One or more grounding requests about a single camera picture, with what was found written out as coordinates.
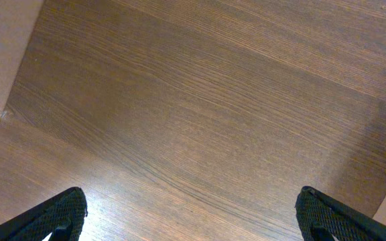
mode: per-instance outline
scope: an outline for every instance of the wood grain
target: wood grain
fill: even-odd
[[[386,1],[45,2],[0,122],[0,223],[77,185],[82,239],[301,240],[386,194]]]

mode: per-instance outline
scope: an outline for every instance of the wooden floor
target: wooden floor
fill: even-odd
[[[45,2],[0,122],[0,223],[71,186],[84,240],[301,240],[386,194],[386,1]]]

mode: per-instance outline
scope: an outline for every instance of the wood plank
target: wood plank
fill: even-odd
[[[78,185],[82,238],[301,240],[386,194],[386,2],[45,2],[0,122],[0,223]]]

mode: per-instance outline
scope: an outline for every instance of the brown wooden surface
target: brown wooden surface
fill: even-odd
[[[80,186],[96,240],[301,240],[386,194],[386,1],[44,4],[0,122],[0,223]]]

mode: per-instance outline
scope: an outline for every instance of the black object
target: black object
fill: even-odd
[[[305,241],[386,241],[386,226],[313,187],[303,187],[296,217]]]
[[[87,215],[86,197],[71,187],[42,204],[0,225],[0,240],[75,241]]]

